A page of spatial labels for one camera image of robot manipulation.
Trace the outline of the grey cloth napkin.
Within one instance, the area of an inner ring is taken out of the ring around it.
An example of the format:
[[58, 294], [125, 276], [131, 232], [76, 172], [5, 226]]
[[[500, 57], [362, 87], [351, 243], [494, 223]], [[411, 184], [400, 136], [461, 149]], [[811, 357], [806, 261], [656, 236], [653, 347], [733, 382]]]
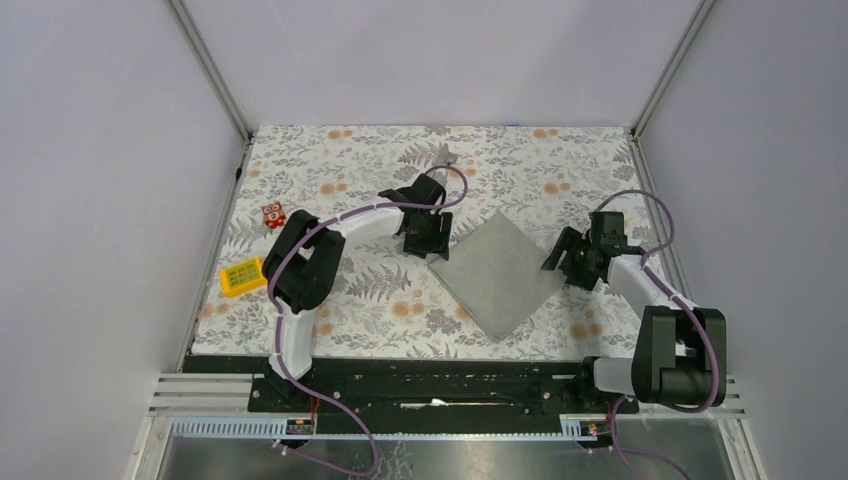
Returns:
[[542, 268], [546, 259], [498, 212], [429, 268], [486, 336], [500, 342], [562, 289], [562, 277]]

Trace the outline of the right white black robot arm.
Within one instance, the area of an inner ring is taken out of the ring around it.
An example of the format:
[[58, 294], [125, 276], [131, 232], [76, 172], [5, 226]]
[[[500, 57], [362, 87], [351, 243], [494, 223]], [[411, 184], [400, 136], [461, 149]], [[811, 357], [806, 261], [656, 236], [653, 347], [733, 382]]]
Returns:
[[542, 267], [587, 291], [605, 284], [641, 318], [630, 358], [586, 358], [590, 374], [573, 386], [579, 407], [597, 412], [613, 394], [678, 411], [723, 403], [725, 316], [697, 306], [651, 270], [645, 250], [630, 244], [622, 213], [592, 213], [585, 232], [564, 228]]

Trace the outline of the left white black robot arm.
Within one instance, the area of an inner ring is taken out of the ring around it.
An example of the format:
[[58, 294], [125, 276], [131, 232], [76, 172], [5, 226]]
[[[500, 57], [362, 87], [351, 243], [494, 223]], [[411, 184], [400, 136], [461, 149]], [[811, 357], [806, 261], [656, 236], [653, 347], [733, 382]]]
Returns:
[[398, 237], [402, 251], [425, 259], [449, 258], [453, 214], [446, 189], [427, 174], [406, 187], [380, 192], [375, 202], [325, 220], [297, 210], [287, 220], [262, 265], [277, 310], [270, 369], [279, 377], [272, 398], [288, 411], [309, 401], [302, 378], [312, 366], [315, 310], [329, 296], [346, 251], [383, 237]]

